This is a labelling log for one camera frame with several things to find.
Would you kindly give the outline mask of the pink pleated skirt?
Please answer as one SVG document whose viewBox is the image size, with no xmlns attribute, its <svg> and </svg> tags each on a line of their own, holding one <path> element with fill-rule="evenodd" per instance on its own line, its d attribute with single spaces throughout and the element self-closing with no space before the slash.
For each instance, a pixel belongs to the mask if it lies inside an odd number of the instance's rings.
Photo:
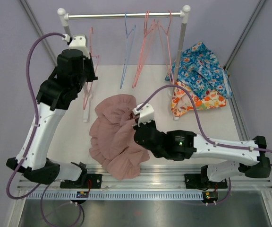
<svg viewBox="0 0 272 227">
<path fill-rule="evenodd" d="M 89 135 L 89 154 L 117 180 L 140 175 L 140 164 L 150 159 L 148 150 L 134 141 L 136 98 L 120 94 L 108 97 L 96 107 L 97 118 Z"/>
</svg>

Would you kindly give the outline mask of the orange tulip floral skirt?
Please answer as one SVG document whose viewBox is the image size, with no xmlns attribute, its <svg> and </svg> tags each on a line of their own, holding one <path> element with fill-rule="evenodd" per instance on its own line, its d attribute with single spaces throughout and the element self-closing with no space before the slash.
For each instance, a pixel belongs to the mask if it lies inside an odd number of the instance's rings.
<svg viewBox="0 0 272 227">
<path fill-rule="evenodd" d="M 225 107 L 227 104 L 226 99 L 216 90 L 211 91 L 203 99 L 200 99 L 187 85 L 177 81 L 176 85 L 183 87 L 189 92 L 195 103 L 196 110 L 208 110 L 214 108 Z M 171 101 L 171 110 L 174 117 L 181 117 L 188 111 L 193 110 L 192 103 L 188 95 L 180 88 L 174 88 L 174 93 Z"/>
</svg>

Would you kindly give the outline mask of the blue wire hanger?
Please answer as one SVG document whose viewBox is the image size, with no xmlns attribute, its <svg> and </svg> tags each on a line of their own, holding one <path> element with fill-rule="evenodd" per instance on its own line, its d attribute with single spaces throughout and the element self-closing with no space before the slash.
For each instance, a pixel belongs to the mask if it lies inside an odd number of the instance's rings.
<svg viewBox="0 0 272 227">
<path fill-rule="evenodd" d="M 122 75 L 121 75 L 121 81 L 120 81 L 120 89 L 123 88 L 124 80 L 125 80 L 125 75 L 127 72 L 127 68 L 129 65 L 129 59 L 134 43 L 134 38 L 135 38 L 135 31 L 136 31 L 136 25 L 133 25 L 130 30 L 128 30 L 127 27 L 127 17 L 128 13 L 127 11 L 125 12 L 125 33 L 126 33 L 126 41 L 125 41 L 125 58 L 124 58 L 124 64 L 123 64 L 123 70 L 122 70 Z"/>
</svg>

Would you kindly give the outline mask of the pink hanger of tan skirt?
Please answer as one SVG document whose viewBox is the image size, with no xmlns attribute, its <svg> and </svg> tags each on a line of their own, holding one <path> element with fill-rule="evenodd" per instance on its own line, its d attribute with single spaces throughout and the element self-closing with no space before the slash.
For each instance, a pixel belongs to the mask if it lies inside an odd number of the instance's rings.
<svg viewBox="0 0 272 227">
<path fill-rule="evenodd" d="M 139 60 L 138 60 L 136 74 L 135 74 L 135 77 L 134 77 L 134 82 L 132 84 L 132 88 L 135 88 L 137 86 L 137 83 L 138 83 L 138 80 L 139 80 L 139 77 L 140 77 L 140 74 L 141 74 L 141 67 L 143 65 L 142 61 L 144 59 L 146 37 L 147 37 L 147 33 L 148 33 L 149 13 L 150 13 L 149 10 L 146 11 L 146 13 L 145 13 L 144 29 L 143 29 L 144 37 L 143 37 L 143 42 L 142 42 L 142 46 L 141 46 L 141 51 L 140 51 L 140 55 L 139 55 Z"/>
</svg>

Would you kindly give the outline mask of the pink hanger of red skirt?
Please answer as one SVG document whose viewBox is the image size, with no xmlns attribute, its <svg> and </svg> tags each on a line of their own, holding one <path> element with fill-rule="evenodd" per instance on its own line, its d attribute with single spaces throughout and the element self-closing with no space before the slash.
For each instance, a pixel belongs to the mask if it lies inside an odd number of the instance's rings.
<svg viewBox="0 0 272 227">
<path fill-rule="evenodd" d="M 170 14 L 170 20 L 168 23 L 168 26 L 165 28 L 161 21 L 157 21 L 157 28 L 158 28 L 158 34 L 161 42 L 161 48 L 162 48 L 162 54 L 164 56 L 165 60 L 165 65 L 167 69 L 167 76 L 169 78 L 169 81 L 171 84 L 174 84 L 174 76 L 173 76 L 173 71 L 172 71 L 172 61 L 171 61 L 171 52 L 170 52 L 170 39 L 169 39 L 169 34 L 170 34 L 170 26 L 172 22 L 172 13 L 171 11 L 168 11 Z M 163 37 L 162 37 L 162 32 L 164 33 L 166 37 L 166 44 L 163 43 Z"/>
</svg>

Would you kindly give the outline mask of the blue floral skirt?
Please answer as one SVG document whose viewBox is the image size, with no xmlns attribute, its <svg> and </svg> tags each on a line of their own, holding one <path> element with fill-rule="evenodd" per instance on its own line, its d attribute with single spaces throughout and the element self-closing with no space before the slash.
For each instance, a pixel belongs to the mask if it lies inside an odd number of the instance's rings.
<svg viewBox="0 0 272 227">
<path fill-rule="evenodd" d="M 216 55 L 203 42 L 198 42 L 181 54 L 178 81 L 188 86 L 200 99 L 212 91 L 224 98 L 232 97 L 227 71 Z"/>
</svg>

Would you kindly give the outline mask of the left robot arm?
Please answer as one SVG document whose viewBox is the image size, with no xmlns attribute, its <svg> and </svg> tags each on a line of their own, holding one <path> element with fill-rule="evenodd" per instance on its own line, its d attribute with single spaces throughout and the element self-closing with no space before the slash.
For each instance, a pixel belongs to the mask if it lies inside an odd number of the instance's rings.
<svg viewBox="0 0 272 227">
<path fill-rule="evenodd" d="M 39 88 L 37 112 L 27 139 L 16 157 L 9 158 L 7 167 L 17 169 L 31 182 L 51 184 L 63 180 L 82 188 L 87 183 L 82 163 L 62 163 L 48 159 L 48 149 L 56 128 L 86 82 L 97 80 L 92 57 L 81 50 L 66 49 L 57 57 L 57 66 Z"/>
</svg>

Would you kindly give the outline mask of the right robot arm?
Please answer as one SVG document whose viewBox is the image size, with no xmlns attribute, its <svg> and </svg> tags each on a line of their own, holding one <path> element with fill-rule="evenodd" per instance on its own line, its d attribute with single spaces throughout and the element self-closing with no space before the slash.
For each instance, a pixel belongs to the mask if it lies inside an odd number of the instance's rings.
<svg viewBox="0 0 272 227">
<path fill-rule="evenodd" d="M 154 121 L 136 124 L 133 128 L 135 143 L 151 151 L 156 158 L 173 161 L 191 158 L 223 160 L 218 164 L 201 167 L 199 182 L 203 187 L 211 187 L 233 176 L 261 179 L 269 177 L 271 173 L 269 158 L 263 151 L 259 151 L 259 148 L 266 145 L 265 138 L 261 136 L 249 141 L 224 140 L 224 146 L 220 146 L 217 142 L 207 142 L 201 134 L 192 131 L 158 131 Z"/>
</svg>

